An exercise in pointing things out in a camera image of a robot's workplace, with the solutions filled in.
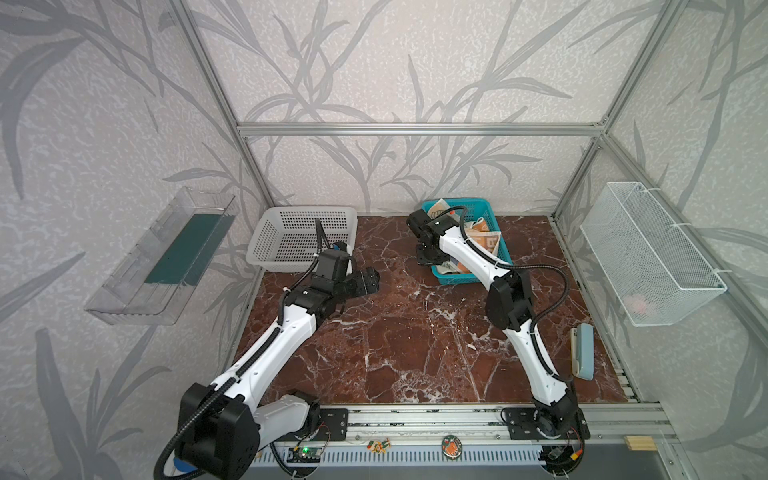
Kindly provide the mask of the teal perforated plastic basket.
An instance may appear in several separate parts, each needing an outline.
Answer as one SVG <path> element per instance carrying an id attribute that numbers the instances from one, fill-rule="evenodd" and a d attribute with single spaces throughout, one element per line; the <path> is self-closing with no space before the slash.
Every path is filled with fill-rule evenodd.
<path id="1" fill-rule="evenodd" d="M 455 206 L 463 206 L 463 209 L 452 211 L 449 216 L 456 221 L 464 214 L 463 220 L 468 237 L 481 248 L 494 262 L 511 264 L 506 243 L 503 239 L 498 221 L 493 209 L 487 200 L 479 198 L 450 198 L 439 200 L 427 200 L 421 208 L 431 217 L 436 218 L 444 210 Z M 441 285 L 458 285 L 478 283 L 479 280 L 472 271 L 465 267 L 455 257 L 431 267 L 432 273 Z"/>

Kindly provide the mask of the white perforated plastic basket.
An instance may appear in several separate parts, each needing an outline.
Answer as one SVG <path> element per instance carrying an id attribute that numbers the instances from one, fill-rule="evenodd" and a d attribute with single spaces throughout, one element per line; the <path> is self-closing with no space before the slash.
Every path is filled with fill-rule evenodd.
<path id="1" fill-rule="evenodd" d="M 317 250 L 315 222 L 319 220 L 331 245 L 347 244 L 352 253 L 357 211 L 352 207 L 273 207 L 260 218 L 246 251 L 246 261 L 268 272 L 304 271 Z"/>

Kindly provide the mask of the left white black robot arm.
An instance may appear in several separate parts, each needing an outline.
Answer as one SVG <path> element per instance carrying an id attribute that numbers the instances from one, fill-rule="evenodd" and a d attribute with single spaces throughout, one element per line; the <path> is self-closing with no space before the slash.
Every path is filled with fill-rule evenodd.
<path id="1" fill-rule="evenodd" d="M 184 393 L 177 432 L 160 453 L 155 478 L 166 478 L 166 464 L 175 459 L 192 466 L 187 479 L 239 479 L 264 447 L 319 429 L 314 397 L 296 392 L 269 404 L 262 398 L 325 320 L 347 300 L 378 292 L 379 273 L 372 267 L 351 270 L 353 261 L 335 248 L 317 254 L 297 284 L 284 290 L 275 321 L 249 350 L 210 384 L 195 383 Z"/>

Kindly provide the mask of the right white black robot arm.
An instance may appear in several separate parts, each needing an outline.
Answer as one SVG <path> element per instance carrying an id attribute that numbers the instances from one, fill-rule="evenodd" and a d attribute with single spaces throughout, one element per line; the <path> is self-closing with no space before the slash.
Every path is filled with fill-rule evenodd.
<path id="1" fill-rule="evenodd" d="M 549 264 L 513 265 L 479 246 L 467 233 L 465 206 L 451 207 L 432 218 L 419 209 L 407 217 L 407 226 L 419 241 L 418 263 L 436 266 L 449 259 L 462 264 L 487 290 L 485 316 L 511 342 L 527 375 L 535 407 L 534 427 L 548 439 L 572 433 L 585 440 L 586 421 L 580 410 L 573 381 L 558 374 L 541 339 L 538 324 L 558 309 L 570 293 L 568 275 Z M 529 272 L 551 270 L 563 281 L 563 291 L 543 311 L 534 311 Z"/>

